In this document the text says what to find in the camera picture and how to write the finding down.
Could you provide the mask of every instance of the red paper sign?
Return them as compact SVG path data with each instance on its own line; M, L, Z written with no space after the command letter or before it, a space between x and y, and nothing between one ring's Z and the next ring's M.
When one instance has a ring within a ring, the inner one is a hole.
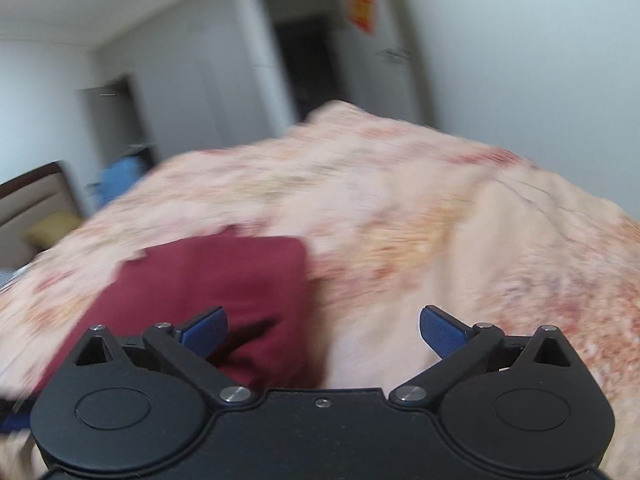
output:
M373 34L376 0L349 0L349 19L362 30Z

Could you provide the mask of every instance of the maroon cloth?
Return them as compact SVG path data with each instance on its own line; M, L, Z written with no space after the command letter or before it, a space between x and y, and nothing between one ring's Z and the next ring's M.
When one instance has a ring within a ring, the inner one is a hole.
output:
M174 325L224 307L225 343L209 361L256 390L313 387L306 250L296 238L237 237L233 229L145 250L124 263L114 283L82 316L50 362L38 389L94 324L116 336L142 334L156 322Z

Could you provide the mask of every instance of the upholstered headboard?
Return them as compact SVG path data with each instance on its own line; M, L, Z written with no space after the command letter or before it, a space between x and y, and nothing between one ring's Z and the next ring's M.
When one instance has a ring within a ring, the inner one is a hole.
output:
M0 184L0 268L19 269L36 251L22 233L56 211L82 216L60 162Z

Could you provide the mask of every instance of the floral bedspread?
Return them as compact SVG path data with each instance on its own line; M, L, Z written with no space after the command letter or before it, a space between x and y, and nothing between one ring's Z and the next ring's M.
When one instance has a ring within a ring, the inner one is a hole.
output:
M436 362L433 303L472 324L556 324L616 413L604 462L640 478L640 225L502 149L332 103L287 137L173 158L0 294L0 395L38 381L138 251L238 224L306 240L328 387L386 391Z

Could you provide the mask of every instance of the silver bolt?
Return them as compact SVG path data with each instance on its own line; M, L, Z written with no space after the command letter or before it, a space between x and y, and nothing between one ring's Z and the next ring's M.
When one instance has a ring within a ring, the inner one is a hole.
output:
M251 397L251 390L244 386L228 386L220 392L220 399L231 404L245 402Z
M396 388L395 395L400 400L413 401L423 400L427 396L427 392L420 386L400 386Z

